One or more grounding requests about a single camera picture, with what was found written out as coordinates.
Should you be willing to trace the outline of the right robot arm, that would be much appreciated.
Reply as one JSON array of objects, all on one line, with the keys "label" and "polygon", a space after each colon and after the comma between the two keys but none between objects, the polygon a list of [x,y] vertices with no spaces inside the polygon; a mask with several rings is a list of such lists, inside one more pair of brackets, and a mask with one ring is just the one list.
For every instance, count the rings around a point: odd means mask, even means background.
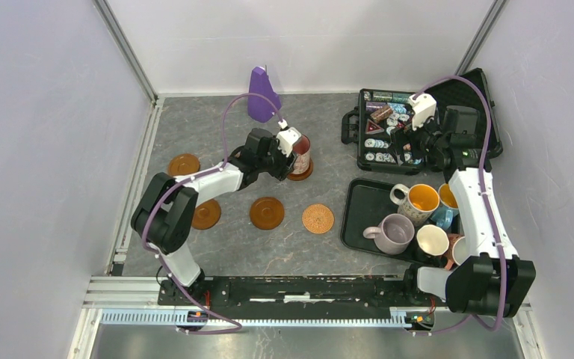
[{"label": "right robot arm", "polygon": [[441,129],[405,128],[414,153],[442,171],[459,206],[467,258],[452,271],[413,265],[401,293],[411,305],[435,295],[454,313],[513,317],[536,277],[530,260],[520,259],[504,228],[493,194],[490,161],[483,150],[492,132],[488,114],[450,105]]}]

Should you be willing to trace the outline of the wooden coaster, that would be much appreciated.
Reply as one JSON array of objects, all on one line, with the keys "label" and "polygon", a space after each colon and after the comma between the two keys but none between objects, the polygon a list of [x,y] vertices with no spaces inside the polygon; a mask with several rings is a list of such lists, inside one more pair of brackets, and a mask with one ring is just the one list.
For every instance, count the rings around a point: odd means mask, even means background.
[{"label": "wooden coaster", "polygon": [[194,210],[191,226],[196,230],[207,230],[216,225],[220,217],[220,204],[214,199],[207,200]]},{"label": "wooden coaster", "polygon": [[250,207],[250,220],[260,230],[272,230],[278,227],[284,217],[284,206],[275,197],[261,197]]},{"label": "wooden coaster", "polygon": [[167,166],[167,174],[183,176],[196,173],[200,170],[200,160],[191,153],[183,153],[172,158]]},{"label": "wooden coaster", "polygon": [[308,168],[301,174],[289,174],[287,178],[292,181],[302,181],[307,179],[313,172],[314,164],[313,160],[309,160]]}]

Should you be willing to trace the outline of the woven round coaster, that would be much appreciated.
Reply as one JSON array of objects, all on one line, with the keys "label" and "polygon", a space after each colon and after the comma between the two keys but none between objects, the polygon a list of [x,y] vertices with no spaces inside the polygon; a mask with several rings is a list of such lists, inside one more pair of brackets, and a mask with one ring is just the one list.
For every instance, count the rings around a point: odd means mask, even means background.
[{"label": "woven round coaster", "polygon": [[321,203],[308,206],[302,214],[302,223],[310,233],[327,233],[332,229],[334,222],[335,217],[330,208]]}]

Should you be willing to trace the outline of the dark pink mug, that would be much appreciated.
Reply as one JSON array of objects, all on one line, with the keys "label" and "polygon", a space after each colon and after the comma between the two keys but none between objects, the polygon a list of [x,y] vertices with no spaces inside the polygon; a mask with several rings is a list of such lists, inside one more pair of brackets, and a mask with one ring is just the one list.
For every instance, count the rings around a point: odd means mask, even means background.
[{"label": "dark pink mug", "polygon": [[307,136],[301,135],[300,140],[294,145],[293,153],[296,155],[292,176],[305,174],[310,168],[310,140]]}]

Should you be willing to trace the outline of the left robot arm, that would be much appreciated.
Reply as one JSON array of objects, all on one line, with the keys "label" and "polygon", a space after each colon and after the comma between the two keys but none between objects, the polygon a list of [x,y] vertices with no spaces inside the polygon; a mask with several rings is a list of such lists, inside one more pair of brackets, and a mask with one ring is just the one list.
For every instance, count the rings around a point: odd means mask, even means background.
[{"label": "left robot arm", "polygon": [[301,136],[294,127],[275,135],[255,128],[214,167],[180,177],[158,173],[150,180],[130,225],[173,278],[176,294],[186,304],[197,304],[205,295],[205,285],[198,280],[202,270],[186,244],[197,206],[248,187],[262,173],[284,180],[293,170]]}]

